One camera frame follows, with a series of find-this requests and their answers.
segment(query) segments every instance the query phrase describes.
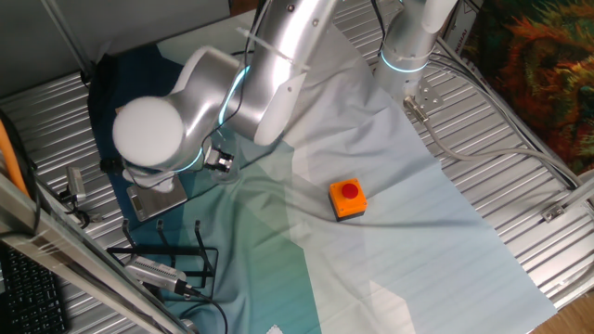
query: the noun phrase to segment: aluminum slatted surface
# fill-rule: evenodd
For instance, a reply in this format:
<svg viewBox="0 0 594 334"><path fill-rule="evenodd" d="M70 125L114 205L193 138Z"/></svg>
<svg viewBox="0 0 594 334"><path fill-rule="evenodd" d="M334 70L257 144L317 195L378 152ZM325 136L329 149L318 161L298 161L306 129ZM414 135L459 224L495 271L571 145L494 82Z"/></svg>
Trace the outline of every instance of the aluminum slatted surface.
<svg viewBox="0 0 594 334"><path fill-rule="evenodd" d="M387 31L388 25L403 9L403 6L396 0L380 0L378 8ZM369 0L341 1L336 6L333 23L356 47L369 65L378 62L381 29Z"/></svg>
<svg viewBox="0 0 594 334"><path fill-rule="evenodd" d="M425 75L445 102L429 116L446 145L464 154L526 148L500 112L465 79L434 69ZM539 160L506 155L456 161L437 147L422 124L411 121L428 150L442 162L445 175L496 229L547 297L554 298L594 265L594 222L587 209L578 207L550 224L541 216L570 192ZM555 306L563 307L580 291Z"/></svg>
<svg viewBox="0 0 594 334"><path fill-rule="evenodd" d="M386 24L400 8L394 1L382 1L380 6ZM369 64L377 62L381 31L367 0L340 3L334 23ZM445 105L430 116L446 144L464 153L523 147L521 138L474 88L449 74L430 69L426 74L445 100ZM104 248L126 247L120 229L122 214L109 179L98 167L86 96L78 75L72 75L0 100L0 107L16 122L39 166L40 178L52 189L65 189L67 165L81 167L88 193L81 208L100 213L104 219L101 224L88 226L87 233ZM566 213L555 224L543 223L540 213L568 191L539 161L518 155L454 161L441 152L422 125L413 122L428 149L443 163L445 174L496 229L547 296L553 297L589 269L594 261L594 224L583 209ZM74 286L64 283L64 292L71 333L142 332Z"/></svg>
<svg viewBox="0 0 594 334"><path fill-rule="evenodd" d="M0 100L15 123L39 178L56 193L66 189L66 166L80 167L87 198L81 210L99 213L102 223L86 232L101 247L127 247L122 214L109 178L99 170L99 154L86 106L88 90L78 74ZM71 332L133 333L136 324L78 288L63 282Z"/></svg>

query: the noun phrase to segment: metal clamp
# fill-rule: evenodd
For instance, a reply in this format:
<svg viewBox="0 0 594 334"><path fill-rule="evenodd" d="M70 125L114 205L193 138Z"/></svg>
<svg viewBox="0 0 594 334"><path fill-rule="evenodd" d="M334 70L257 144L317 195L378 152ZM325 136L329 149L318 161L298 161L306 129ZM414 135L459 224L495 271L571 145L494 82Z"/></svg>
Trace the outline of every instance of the metal clamp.
<svg viewBox="0 0 594 334"><path fill-rule="evenodd" d="M587 180L582 186L542 212L542 217L550 223L556 218L571 211L575 207L586 205L587 212L594 217L589 199L594 197L594 178Z"/></svg>
<svg viewBox="0 0 594 334"><path fill-rule="evenodd" d="M417 118L417 121L419 121L420 123L425 123L429 120L429 117L427 117L427 114L425 113L425 111L423 111L423 109L420 108L419 103L417 103L417 101L415 101L415 98L413 96L405 97L405 100L403 103L405 105L405 108L412 111L412 113Z"/></svg>

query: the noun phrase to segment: metal bracket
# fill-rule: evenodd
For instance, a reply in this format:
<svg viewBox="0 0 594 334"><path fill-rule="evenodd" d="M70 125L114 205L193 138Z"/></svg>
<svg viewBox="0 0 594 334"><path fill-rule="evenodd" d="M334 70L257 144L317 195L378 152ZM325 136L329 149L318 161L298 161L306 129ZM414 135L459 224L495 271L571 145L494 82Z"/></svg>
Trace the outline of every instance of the metal bracket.
<svg viewBox="0 0 594 334"><path fill-rule="evenodd" d="M590 209L589 200L594 197L594 178L587 180L582 186L572 191L565 198L559 200L551 207L542 212L542 217L548 222L570 212L576 207L585 206L587 212L594 217L594 213Z"/></svg>
<svg viewBox="0 0 594 334"><path fill-rule="evenodd" d="M433 86L425 78L420 79L419 90L420 96L415 98L415 100L425 113L441 108L444 105L442 97L437 94Z"/></svg>
<svg viewBox="0 0 594 334"><path fill-rule="evenodd" d="M565 213L565 209L561 205L553 205L542 213L542 217L545 218L547 223L550 223L553 219L559 217Z"/></svg>

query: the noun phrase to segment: orange tube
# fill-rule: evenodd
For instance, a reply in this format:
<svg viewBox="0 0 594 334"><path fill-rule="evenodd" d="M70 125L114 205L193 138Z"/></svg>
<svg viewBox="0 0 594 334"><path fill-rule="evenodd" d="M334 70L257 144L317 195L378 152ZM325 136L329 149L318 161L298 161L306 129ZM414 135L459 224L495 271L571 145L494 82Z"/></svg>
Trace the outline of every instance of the orange tube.
<svg viewBox="0 0 594 334"><path fill-rule="evenodd" d="M2 150L2 154L4 155L6 168L8 169L8 175L10 176L12 183L14 183L25 195L31 198L29 191L27 191L27 187L25 186L25 180L23 180L22 174L20 173L19 162L17 161L15 150L12 148L12 144L10 144L10 138L8 138L6 128L2 124L2 121L0 121L0 150Z"/></svg>

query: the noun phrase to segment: black wire stand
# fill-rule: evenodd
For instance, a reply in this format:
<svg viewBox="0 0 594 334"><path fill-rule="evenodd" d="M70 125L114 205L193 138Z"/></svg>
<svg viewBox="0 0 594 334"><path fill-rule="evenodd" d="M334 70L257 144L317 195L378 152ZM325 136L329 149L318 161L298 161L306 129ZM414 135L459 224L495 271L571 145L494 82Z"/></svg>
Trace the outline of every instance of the black wire stand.
<svg viewBox="0 0 594 334"><path fill-rule="evenodd" d="M159 234L159 238L161 239L161 246L143 246L136 244L132 237L130 236L130 227L129 221L127 219L123 220L122 223L122 231L123 234L130 242L130 248L122 248L122 247L109 247L107 248L107 252L111 254L122 266L123 263L118 259L115 254L131 254L131 255L168 255L171 259L170 266L175 268L175 262L177 256L198 256L201 257L203 261L202 270L201 271L184 271L187 277L199 277L200 283L198 286L194 286L197 289L204 289L206 288L207 279L212 279L211 285L211 294L209 298L213 297L214 293L214 280L216 277L216 266L219 260L219 250L214 247L204 247L204 243L202 242L202 236L200 235L200 221L197 220L194 224L194 234L196 235L196 240L198 241L198 246L189 246L189 247L172 247L169 242L167 242L167 238L163 234L163 220L160 219L157 222L157 233ZM214 257L214 261L211 263L209 260L209 254Z"/></svg>

